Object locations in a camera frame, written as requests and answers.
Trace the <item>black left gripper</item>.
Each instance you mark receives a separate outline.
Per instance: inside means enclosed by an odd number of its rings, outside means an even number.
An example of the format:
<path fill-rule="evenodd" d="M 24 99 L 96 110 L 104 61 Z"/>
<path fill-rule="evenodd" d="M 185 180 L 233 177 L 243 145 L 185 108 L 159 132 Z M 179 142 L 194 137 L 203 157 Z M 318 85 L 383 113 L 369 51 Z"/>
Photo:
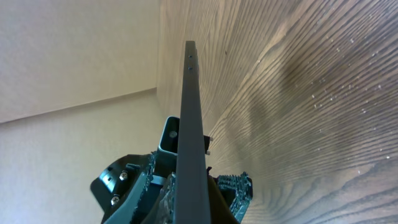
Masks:
<path fill-rule="evenodd" d="M 128 154 L 92 181 L 102 223 L 210 223 L 200 117 L 170 116 L 156 151 Z"/>

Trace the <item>blue Samsung Galaxy smartphone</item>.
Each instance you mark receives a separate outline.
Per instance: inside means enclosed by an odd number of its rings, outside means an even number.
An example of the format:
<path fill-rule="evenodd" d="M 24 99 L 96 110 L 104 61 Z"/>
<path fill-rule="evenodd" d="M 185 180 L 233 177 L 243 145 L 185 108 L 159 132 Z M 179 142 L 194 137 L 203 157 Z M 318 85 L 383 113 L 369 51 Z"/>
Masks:
<path fill-rule="evenodd" d="M 185 43 L 174 223 L 210 223 L 210 202 L 195 42 Z"/>

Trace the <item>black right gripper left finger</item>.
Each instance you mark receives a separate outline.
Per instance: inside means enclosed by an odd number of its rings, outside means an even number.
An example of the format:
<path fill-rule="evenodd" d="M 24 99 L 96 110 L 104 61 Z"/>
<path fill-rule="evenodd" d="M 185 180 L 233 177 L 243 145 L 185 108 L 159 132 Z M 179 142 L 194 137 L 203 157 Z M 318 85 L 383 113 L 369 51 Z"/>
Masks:
<path fill-rule="evenodd" d="M 102 171 L 102 222 L 144 221 L 176 165 L 176 153 L 152 152 L 128 154 L 107 166 Z"/>

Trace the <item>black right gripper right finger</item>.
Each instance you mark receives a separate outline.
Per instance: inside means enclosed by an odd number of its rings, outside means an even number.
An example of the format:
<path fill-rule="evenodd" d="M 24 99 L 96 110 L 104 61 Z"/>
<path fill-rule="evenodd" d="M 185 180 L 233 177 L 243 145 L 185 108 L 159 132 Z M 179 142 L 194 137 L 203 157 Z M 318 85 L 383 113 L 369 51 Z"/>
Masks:
<path fill-rule="evenodd" d="M 211 223 L 241 223 L 253 199 L 252 179 L 247 172 L 213 177 L 210 175 L 211 169 L 206 169 Z"/>

